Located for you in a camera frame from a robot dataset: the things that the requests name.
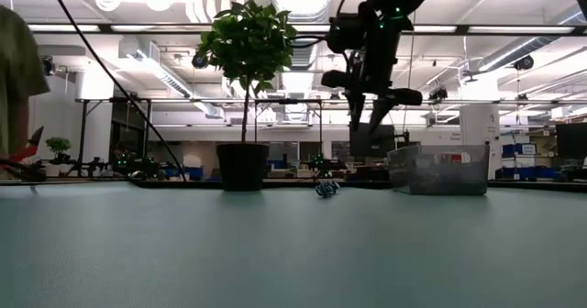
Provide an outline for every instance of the black plant pot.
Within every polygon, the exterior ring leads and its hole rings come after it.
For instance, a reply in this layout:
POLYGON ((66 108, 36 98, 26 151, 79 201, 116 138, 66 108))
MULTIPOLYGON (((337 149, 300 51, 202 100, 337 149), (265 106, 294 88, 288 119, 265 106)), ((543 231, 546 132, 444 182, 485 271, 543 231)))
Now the black plant pot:
POLYGON ((263 187, 265 162, 269 147, 261 144, 235 143, 216 147, 220 162, 222 187, 231 192, 259 191, 263 187))

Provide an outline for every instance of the potted plant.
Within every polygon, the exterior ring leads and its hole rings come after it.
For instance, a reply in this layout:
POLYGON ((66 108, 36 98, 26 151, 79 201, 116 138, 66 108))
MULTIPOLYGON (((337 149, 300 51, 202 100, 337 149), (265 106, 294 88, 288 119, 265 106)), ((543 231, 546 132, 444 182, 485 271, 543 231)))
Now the potted plant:
POLYGON ((262 187, 269 147, 247 143, 250 90, 257 95, 271 89, 276 72, 292 65, 292 39, 297 34, 288 24, 289 11, 249 0, 233 2, 219 12, 212 30, 202 34, 196 56, 224 71, 230 83, 245 90, 241 140, 216 147, 223 187, 228 191, 258 191, 262 187))
POLYGON ((72 148, 72 143, 67 138, 52 137, 47 139, 45 144, 47 144, 49 151, 55 154, 55 158, 45 167, 45 172, 47 176, 59 176, 61 163, 67 159, 65 152, 72 148))

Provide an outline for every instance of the teal table surface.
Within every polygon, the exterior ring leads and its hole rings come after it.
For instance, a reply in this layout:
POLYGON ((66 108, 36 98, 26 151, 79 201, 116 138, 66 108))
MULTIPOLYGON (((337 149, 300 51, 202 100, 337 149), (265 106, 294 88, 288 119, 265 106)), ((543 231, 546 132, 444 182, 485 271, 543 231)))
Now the teal table surface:
POLYGON ((0 187, 0 307, 587 307, 587 196, 0 187))

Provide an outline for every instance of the small plant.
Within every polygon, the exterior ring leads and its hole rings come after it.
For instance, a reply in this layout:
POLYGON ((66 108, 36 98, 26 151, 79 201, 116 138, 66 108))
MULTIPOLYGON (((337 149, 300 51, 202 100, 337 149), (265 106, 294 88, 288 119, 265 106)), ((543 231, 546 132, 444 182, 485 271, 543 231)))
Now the small plant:
POLYGON ((72 148, 72 143, 69 139, 63 137, 52 137, 45 141, 49 151, 53 152, 57 157, 60 153, 64 153, 72 148))
POLYGON ((233 2, 229 10, 216 15, 212 30, 202 34, 197 56, 208 58, 230 83, 238 80, 245 90, 242 143, 247 135, 249 88, 255 95, 271 89, 275 73, 292 66, 292 39, 297 31, 287 23, 289 14, 277 13, 273 5, 257 5, 254 0, 244 5, 233 2))

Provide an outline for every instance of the green shirt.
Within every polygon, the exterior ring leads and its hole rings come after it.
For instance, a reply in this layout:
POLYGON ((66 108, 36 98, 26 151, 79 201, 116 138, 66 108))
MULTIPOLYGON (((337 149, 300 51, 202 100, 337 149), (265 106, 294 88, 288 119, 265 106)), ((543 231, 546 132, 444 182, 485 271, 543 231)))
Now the green shirt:
POLYGON ((15 123, 9 119, 11 102, 48 91, 37 42, 27 23, 0 5, 0 156, 9 151, 8 133, 15 123))

